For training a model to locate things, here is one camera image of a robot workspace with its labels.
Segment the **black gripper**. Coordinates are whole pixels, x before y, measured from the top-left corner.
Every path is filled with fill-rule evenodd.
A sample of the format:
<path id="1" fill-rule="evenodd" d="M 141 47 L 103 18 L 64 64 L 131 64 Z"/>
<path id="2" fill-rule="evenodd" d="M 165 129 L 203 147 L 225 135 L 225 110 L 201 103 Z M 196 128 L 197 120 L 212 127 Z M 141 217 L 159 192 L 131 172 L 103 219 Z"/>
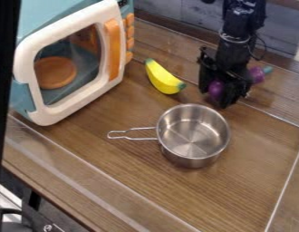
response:
<path id="1" fill-rule="evenodd" d="M 215 49 L 205 45 L 200 48 L 200 57 L 197 63 L 200 65 L 199 87 L 201 93 L 209 90 L 209 84 L 213 80 L 224 81 L 224 88 L 219 97 L 219 106 L 225 109 L 235 104 L 240 97 L 245 97 L 254 85 L 254 77 L 245 66 L 224 69 L 217 65 L 215 60 Z"/>

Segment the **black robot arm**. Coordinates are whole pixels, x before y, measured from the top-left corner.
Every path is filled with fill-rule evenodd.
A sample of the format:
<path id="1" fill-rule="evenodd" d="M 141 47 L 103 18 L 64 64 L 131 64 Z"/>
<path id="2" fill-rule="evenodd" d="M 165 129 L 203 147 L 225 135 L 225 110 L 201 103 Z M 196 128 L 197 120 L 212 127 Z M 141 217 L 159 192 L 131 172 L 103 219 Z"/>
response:
<path id="1" fill-rule="evenodd" d="M 225 109 L 245 97 L 255 85 L 248 63 L 264 56 L 254 54 L 258 30 L 266 25 L 267 0 L 224 0 L 223 20 L 219 30 L 219 45 L 215 54 L 200 48 L 199 89 Z"/>

